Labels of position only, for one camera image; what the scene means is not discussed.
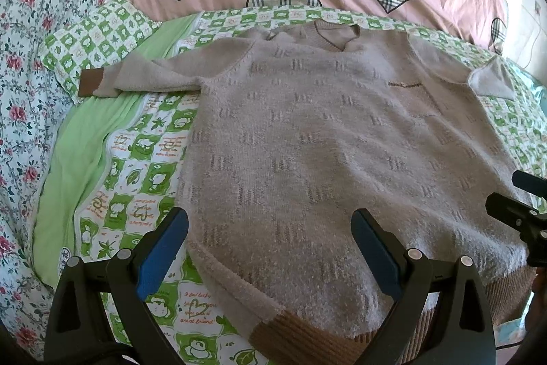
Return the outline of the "beige knit sweater brown cuffs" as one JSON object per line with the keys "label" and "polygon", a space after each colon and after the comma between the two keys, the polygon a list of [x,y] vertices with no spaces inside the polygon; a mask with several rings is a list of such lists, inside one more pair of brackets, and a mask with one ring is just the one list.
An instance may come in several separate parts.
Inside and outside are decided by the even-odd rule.
{"label": "beige knit sweater brown cuffs", "polygon": [[277,364],[349,364],[388,313],[350,233],[367,209],[431,259],[474,259],[495,323],[523,308],[526,248],[487,197],[527,201],[482,105],[504,62],[468,68],[425,40],[316,20],[169,59],[82,71],[82,96],[199,94],[175,203],[185,245],[237,331]]}

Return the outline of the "green white patterned pillow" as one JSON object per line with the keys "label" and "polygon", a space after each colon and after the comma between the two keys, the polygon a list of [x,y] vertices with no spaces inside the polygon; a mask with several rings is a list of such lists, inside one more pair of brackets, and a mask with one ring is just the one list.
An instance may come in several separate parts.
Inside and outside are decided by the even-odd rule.
{"label": "green white patterned pillow", "polygon": [[123,60],[160,25],[129,0],[107,0],[79,22],[47,35],[38,59],[78,105],[83,70]]}

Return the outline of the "white floral quilt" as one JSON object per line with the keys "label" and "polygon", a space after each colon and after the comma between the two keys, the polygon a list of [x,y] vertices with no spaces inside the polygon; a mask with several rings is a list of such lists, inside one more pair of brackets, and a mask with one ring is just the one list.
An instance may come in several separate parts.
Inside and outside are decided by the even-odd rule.
{"label": "white floral quilt", "polygon": [[32,231],[57,130],[72,106],[38,49],[104,1],[1,0],[1,322],[37,360],[53,294],[34,270]]}

